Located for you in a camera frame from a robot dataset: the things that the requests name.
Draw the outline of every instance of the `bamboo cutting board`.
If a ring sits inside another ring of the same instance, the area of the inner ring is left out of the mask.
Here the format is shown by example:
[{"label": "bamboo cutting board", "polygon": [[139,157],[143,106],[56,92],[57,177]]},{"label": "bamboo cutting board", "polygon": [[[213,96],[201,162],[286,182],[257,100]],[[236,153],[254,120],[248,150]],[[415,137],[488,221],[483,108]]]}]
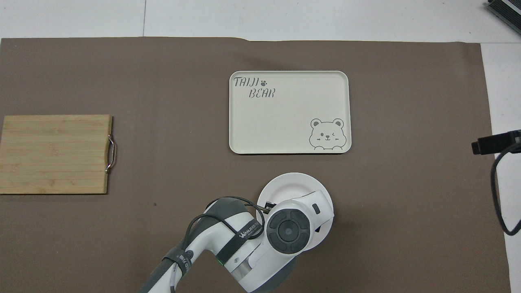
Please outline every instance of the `bamboo cutting board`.
[{"label": "bamboo cutting board", "polygon": [[110,115],[5,116],[0,193],[106,193]]}]

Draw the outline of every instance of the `brown mat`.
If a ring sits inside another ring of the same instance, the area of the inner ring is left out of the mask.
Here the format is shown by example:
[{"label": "brown mat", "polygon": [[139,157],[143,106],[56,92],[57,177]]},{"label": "brown mat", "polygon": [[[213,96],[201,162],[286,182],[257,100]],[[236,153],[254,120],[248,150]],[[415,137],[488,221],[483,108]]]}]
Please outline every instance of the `brown mat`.
[{"label": "brown mat", "polygon": [[[353,146],[341,155],[236,155],[237,70],[340,70]],[[0,118],[114,116],[105,196],[0,197],[0,291],[133,292],[211,199],[256,200],[277,175],[328,188],[330,235],[277,292],[508,292],[488,171],[478,44],[240,39],[3,39]],[[211,253],[182,292],[242,292]]]}]

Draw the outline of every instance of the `white floor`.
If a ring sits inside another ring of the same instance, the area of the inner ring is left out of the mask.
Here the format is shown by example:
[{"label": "white floor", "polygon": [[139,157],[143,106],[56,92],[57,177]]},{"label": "white floor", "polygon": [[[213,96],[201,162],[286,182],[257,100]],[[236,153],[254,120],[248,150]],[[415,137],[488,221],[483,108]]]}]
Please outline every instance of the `white floor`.
[{"label": "white floor", "polygon": [[[263,41],[482,43],[492,132],[521,129],[521,35],[489,13],[485,3],[0,0],[0,38],[234,36]],[[511,229],[521,217],[521,155],[507,155],[498,174],[503,214]],[[512,292],[521,293],[521,233],[505,240]]]}]

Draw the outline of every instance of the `white plate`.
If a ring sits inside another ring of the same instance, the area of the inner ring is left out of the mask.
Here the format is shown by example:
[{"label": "white plate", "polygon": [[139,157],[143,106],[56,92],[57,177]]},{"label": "white plate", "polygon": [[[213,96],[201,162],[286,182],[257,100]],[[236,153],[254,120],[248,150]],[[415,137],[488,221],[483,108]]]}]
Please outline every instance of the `white plate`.
[{"label": "white plate", "polygon": [[[257,204],[264,207],[266,202],[280,203],[281,201],[301,197],[313,191],[320,190],[326,196],[331,208],[333,209],[333,202],[331,196],[326,188],[317,179],[310,175],[302,173],[286,173],[275,177],[262,190],[257,200]],[[261,218],[257,212],[257,220],[261,222]],[[320,227],[320,232],[315,232],[311,240],[309,249],[317,246],[328,235],[333,219],[325,222]]]},{"label": "white plate", "polygon": [[229,144],[238,154],[345,153],[349,82],[340,71],[237,71]]}]

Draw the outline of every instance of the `black cable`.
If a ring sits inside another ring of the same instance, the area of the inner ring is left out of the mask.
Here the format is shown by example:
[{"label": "black cable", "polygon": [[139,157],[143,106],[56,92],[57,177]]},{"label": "black cable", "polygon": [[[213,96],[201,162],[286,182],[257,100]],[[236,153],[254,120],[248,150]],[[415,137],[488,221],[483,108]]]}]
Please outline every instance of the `black cable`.
[{"label": "black cable", "polygon": [[[248,199],[245,199],[245,198],[242,198],[242,197],[234,197],[234,196],[227,196],[227,197],[221,197],[221,198],[233,198],[233,199],[238,199],[238,200],[242,200],[244,202],[246,202],[247,204],[245,205],[248,205],[248,206],[252,206],[253,208],[255,208],[259,214],[260,214],[260,217],[262,219],[262,225],[261,225],[261,228],[260,228],[260,231],[255,234],[255,235],[252,235],[250,236],[248,239],[255,239],[257,237],[259,237],[260,235],[262,235],[262,232],[264,231],[264,223],[265,223],[265,220],[264,220],[264,215],[262,213],[262,209],[259,205],[257,204],[254,204],[252,201],[248,200]],[[214,199],[212,200],[207,206],[205,209],[207,209],[212,203],[216,202],[217,200],[219,199]],[[187,231],[186,233],[184,234],[184,239],[183,239],[183,245],[181,246],[181,249],[182,250],[186,250],[187,247],[188,247],[188,237],[190,235],[190,231],[192,230],[192,226],[195,224],[195,222],[200,219],[200,218],[203,218],[203,217],[210,217],[210,218],[214,218],[216,220],[218,220],[219,222],[223,223],[226,225],[226,227],[228,229],[230,229],[234,234],[237,234],[237,231],[235,229],[233,229],[233,227],[228,223],[226,222],[223,218],[220,218],[218,216],[215,216],[215,215],[212,215],[212,214],[201,214],[197,217],[195,217],[191,222],[190,224],[188,225],[188,228],[187,228]]]},{"label": "black cable", "polygon": [[[253,206],[253,205],[249,204],[249,203],[245,203],[244,206]],[[261,207],[260,205],[256,205],[256,207],[258,207],[261,211],[265,212],[266,214],[269,213],[268,209]]]},{"label": "black cable", "polygon": [[521,230],[521,220],[519,220],[519,222],[514,227],[514,229],[512,229],[512,231],[508,230],[508,228],[506,227],[505,221],[503,220],[503,216],[501,215],[501,207],[499,206],[498,192],[497,192],[496,186],[495,186],[495,173],[496,173],[496,169],[498,167],[498,164],[499,164],[499,161],[501,160],[501,158],[503,158],[504,155],[508,154],[511,151],[516,150],[519,147],[521,147],[521,142],[514,143],[511,146],[509,146],[508,148],[506,148],[505,150],[503,150],[498,155],[498,157],[494,160],[494,164],[492,164],[492,170],[490,171],[490,187],[492,189],[492,199],[494,200],[495,213],[498,216],[498,220],[499,220],[499,224],[501,225],[501,228],[509,236],[513,236],[517,232],[519,232],[519,230]]},{"label": "black cable", "polygon": [[[245,199],[245,198],[242,198],[242,197],[234,197],[234,196],[227,196],[227,197],[221,197],[221,198],[233,198],[233,199],[238,199],[238,200],[242,200],[246,203],[248,203],[250,206],[252,206],[256,211],[259,212],[260,214],[260,217],[261,217],[261,228],[259,230],[259,232],[255,235],[252,235],[250,236],[248,239],[255,239],[257,237],[259,237],[260,235],[262,235],[262,233],[264,232],[264,224],[266,223],[266,221],[264,220],[264,214],[262,213],[262,210],[261,210],[261,207],[255,203],[253,203],[251,200],[249,199]],[[207,206],[206,206],[206,209],[214,202],[218,201],[219,199],[214,199],[212,200]]]},{"label": "black cable", "polygon": [[186,250],[187,247],[188,247],[188,237],[189,237],[189,235],[190,235],[190,231],[192,230],[192,226],[193,226],[193,224],[194,224],[195,221],[197,221],[198,219],[200,219],[200,218],[204,218],[204,217],[214,218],[214,219],[218,220],[219,222],[225,224],[226,227],[227,227],[228,229],[230,229],[234,234],[237,233],[237,231],[236,231],[235,229],[233,229],[233,227],[232,227],[228,222],[226,222],[223,218],[218,217],[218,216],[215,216],[215,215],[212,215],[212,214],[201,214],[201,215],[195,217],[195,218],[190,222],[190,224],[188,225],[187,232],[184,234],[183,245],[181,246],[181,249],[182,249],[182,250]]}]

